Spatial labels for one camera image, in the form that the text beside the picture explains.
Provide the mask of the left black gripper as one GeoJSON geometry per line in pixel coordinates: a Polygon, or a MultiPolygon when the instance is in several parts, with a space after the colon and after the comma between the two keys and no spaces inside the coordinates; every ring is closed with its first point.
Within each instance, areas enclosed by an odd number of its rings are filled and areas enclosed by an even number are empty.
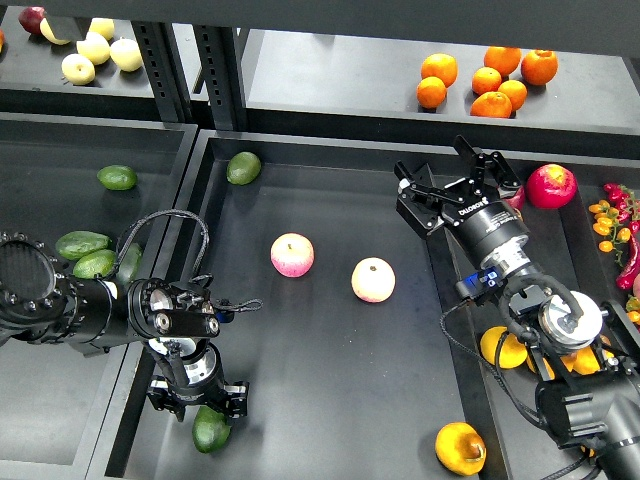
{"type": "Polygon", "coordinates": [[[153,375],[146,396],[156,411],[183,421],[187,406],[206,405],[229,419],[248,415],[249,383],[226,384],[220,354],[209,340],[168,339],[162,345],[173,379],[153,375]]]}

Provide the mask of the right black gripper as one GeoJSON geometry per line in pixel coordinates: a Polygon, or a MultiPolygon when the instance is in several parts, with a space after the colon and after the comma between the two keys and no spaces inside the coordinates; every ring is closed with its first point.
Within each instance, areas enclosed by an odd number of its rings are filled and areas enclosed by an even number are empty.
{"type": "Polygon", "coordinates": [[[470,177],[438,187],[426,162],[398,161],[396,211],[418,235],[445,226],[477,269],[498,265],[514,270],[528,262],[523,251],[529,230],[502,199],[512,199],[522,183],[503,154],[486,153],[457,135],[453,147],[471,167],[470,177]]]}

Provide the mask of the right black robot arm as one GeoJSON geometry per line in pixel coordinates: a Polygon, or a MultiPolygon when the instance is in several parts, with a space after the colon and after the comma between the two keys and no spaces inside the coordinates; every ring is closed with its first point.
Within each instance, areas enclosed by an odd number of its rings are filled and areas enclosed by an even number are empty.
{"type": "Polygon", "coordinates": [[[596,303],[547,275],[524,252],[529,232],[509,204],[520,185],[502,154],[457,137],[470,172],[436,187],[424,162],[398,162],[396,208],[426,238],[447,229],[473,266],[461,304],[493,304],[521,342],[538,383],[519,413],[560,448],[579,447],[594,474],[639,475],[639,335],[621,305],[596,303]]]}

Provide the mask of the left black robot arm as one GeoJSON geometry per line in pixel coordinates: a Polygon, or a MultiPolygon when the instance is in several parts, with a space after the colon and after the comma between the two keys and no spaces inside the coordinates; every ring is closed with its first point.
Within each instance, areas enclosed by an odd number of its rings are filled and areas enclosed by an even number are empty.
{"type": "Polygon", "coordinates": [[[1,340],[66,343],[85,356],[141,342],[162,372],[147,390],[155,409],[183,419],[187,407],[205,405],[228,418],[244,417],[249,385],[225,380],[212,340],[222,324],[260,309],[262,302],[212,299],[211,278],[199,272],[208,244],[203,227],[192,277],[185,282],[149,278],[120,286],[114,270],[81,279],[67,273],[44,243],[4,232],[1,340]]]}

